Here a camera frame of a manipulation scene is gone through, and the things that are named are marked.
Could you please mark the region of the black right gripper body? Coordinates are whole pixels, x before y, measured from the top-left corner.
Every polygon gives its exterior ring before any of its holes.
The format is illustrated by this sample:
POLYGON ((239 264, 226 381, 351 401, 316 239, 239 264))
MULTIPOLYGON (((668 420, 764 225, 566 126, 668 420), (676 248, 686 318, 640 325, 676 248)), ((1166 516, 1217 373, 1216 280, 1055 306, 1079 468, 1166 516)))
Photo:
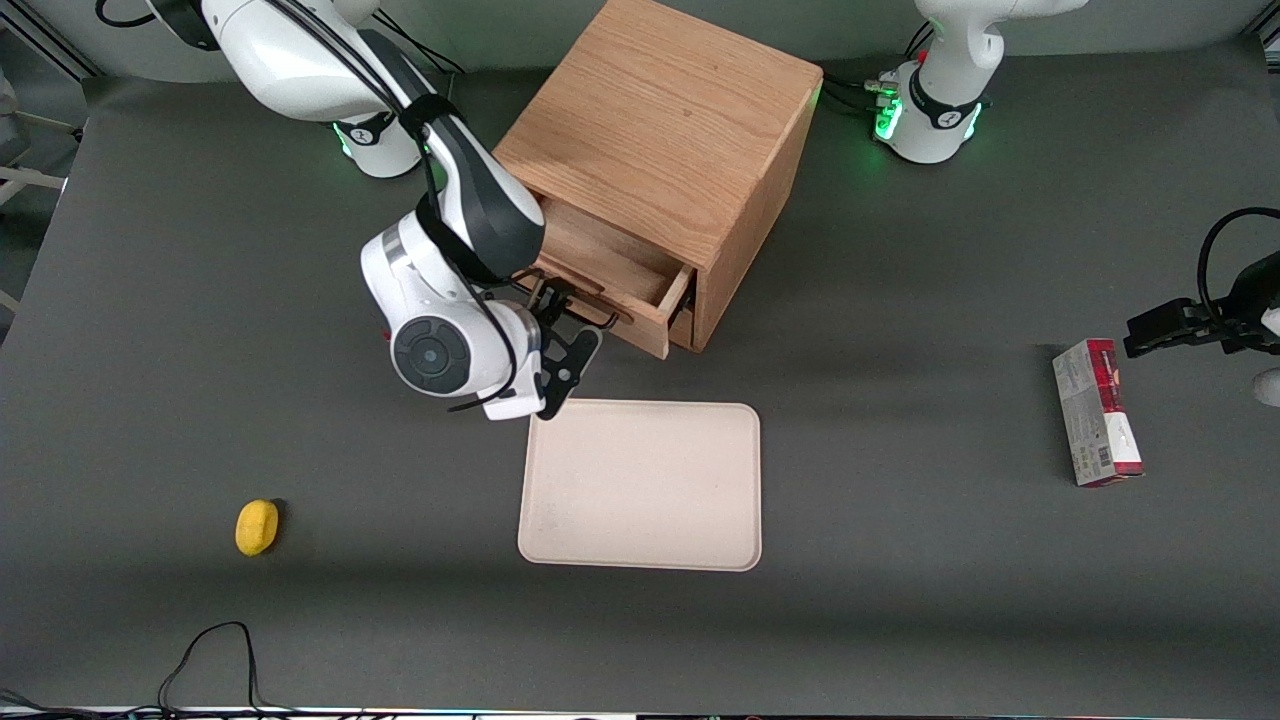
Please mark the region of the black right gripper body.
POLYGON ((539 389, 544 400, 544 407, 538 411, 536 418, 544 421, 552 420, 580 386, 603 342, 602 328, 570 313, 568 302, 568 299, 550 299, 534 311, 541 337, 539 389), (582 325, 572 340, 566 340, 556 331, 556 323, 566 314, 582 325))

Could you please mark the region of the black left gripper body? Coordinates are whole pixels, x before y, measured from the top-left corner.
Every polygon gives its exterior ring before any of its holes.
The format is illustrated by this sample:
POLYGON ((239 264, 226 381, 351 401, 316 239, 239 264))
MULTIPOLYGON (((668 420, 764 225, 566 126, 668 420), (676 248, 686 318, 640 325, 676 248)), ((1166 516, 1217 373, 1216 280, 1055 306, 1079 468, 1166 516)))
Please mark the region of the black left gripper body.
POLYGON ((1230 291, 1213 302, 1219 313, 1219 342, 1225 354, 1254 350, 1279 355, 1277 331, 1263 322, 1267 311, 1277 310, 1277 296, 1279 251, 1243 269, 1230 291))

